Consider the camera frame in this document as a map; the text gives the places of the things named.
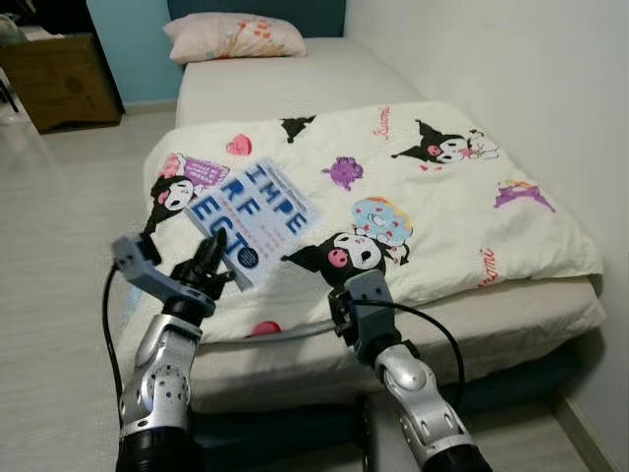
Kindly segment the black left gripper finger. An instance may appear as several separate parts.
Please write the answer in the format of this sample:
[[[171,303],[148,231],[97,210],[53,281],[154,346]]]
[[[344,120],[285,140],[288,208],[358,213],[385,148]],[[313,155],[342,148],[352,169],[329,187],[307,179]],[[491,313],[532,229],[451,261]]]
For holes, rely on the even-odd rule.
[[[217,271],[226,253],[226,230],[219,228],[201,240],[195,252],[198,280],[229,280],[229,271]]]

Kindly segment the cream cartoon print quilt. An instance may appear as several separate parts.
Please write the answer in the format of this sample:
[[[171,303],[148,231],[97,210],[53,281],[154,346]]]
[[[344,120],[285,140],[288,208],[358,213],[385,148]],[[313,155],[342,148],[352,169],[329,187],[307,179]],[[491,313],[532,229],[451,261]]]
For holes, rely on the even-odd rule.
[[[167,132],[143,164],[141,229],[170,269],[205,237],[186,208],[258,157],[323,215],[260,287],[226,288],[208,342],[305,334],[331,323],[333,287],[381,270],[397,302],[503,280],[603,270],[589,235],[477,123],[439,100]]]

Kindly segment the pink dotted pillow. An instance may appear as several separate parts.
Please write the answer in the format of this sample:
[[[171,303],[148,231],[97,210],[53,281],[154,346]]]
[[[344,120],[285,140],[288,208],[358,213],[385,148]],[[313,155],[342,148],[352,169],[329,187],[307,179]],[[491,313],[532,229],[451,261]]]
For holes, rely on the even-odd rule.
[[[177,64],[202,60],[305,57],[299,31],[286,20],[242,13],[194,13],[163,27]]]

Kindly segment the teal bed base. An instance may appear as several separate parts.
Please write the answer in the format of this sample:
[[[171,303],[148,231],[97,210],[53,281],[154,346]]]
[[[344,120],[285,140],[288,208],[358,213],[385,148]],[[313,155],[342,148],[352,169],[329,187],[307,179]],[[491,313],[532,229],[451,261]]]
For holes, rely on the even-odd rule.
[[[467,382],[458,412],[484,413],[543,399],[578,377],[581,369],[575,342],[563,343],[543,358]],[[364,397],[352,395],[350,403],[273,412],[195,413],[193,437],[207,462],[252,462],[272,452],[284,455],[358,441],[365,427],[364,412]]]

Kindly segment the beige sheeted mattress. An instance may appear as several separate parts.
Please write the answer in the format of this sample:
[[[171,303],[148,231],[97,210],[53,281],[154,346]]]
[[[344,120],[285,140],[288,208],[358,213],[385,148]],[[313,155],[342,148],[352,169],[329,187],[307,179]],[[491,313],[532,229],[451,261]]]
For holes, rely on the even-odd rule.
[[[350,40],[316,37],[307,50],[305,57],[190,64],[177,98],[175,129],[428,102],[381,59]],[[147,215],[143,185],[141,197],[143,233]],[[503,280],[405,305],[428,312],[453,332],[468,381],[477,381],[543,358],[563,343],[595,331],[605,312],[593,277]],[[457,382],[457,360],[443,334],[405,314],[397,319],[397,328],[421,349],[443,385]],[[380,390],[369,370],[332,331],[331,318],[328,327],[300,336],[265,334],[247,342],[208,342],[203,333],[190,384],[193,408],[207,414],[350,403],[352,395]]]

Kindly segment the black door frame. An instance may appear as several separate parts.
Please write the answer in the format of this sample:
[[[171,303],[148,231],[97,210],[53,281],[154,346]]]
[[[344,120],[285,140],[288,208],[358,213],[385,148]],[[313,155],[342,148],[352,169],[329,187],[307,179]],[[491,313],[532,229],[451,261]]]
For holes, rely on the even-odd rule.
[[[116,104],[116,107],[118,108],[118,112],[120,112],[120,114],[126,114],[127,109],[125,103],[123,103],[121,91],[118,88],[116,80],[114,80],[111,66],[109,66],[106,50],[104,50],[103,48],[102,36],[100,36],[97,27],[94,25],[94,21],[91,18],[91,13],[88,7],[88,0],[76,1],[77,3],[80,3],[83,28],[85,28],[86,32],[89,32],[89,34],[91,35],[91,43],[93,43],[95,50],[97,50],[97,54],[100,59],[100,71],[102,71],[104,77],[106,77],[108,89],[111,90],[112,93],[113,103]]]

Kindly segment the white blue lettered book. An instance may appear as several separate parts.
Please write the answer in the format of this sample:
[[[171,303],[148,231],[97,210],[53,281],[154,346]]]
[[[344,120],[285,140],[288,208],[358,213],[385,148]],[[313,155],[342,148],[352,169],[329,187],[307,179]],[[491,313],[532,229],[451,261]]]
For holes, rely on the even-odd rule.
[[[224,230],[223,262],[242,291],[260,287],[323,215],[274,160],[258,157],[186,208],[206,237]]]

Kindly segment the teal padded headboard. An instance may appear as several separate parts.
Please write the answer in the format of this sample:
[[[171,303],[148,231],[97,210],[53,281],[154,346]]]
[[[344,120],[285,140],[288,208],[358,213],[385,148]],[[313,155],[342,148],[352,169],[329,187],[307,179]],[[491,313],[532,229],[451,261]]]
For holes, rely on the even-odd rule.
[[[304,37],[342,37],[346,0],[165,0],[172,20],[194,13],[240,13],[286,20]]]

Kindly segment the large open cardboard box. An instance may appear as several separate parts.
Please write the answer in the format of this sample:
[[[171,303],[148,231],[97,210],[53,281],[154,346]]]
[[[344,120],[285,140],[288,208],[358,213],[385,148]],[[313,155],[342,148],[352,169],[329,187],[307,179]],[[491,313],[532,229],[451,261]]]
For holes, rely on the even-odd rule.
[[[0,68],[41,135],[120,125],[121,100],[93,34],[0,46]]]

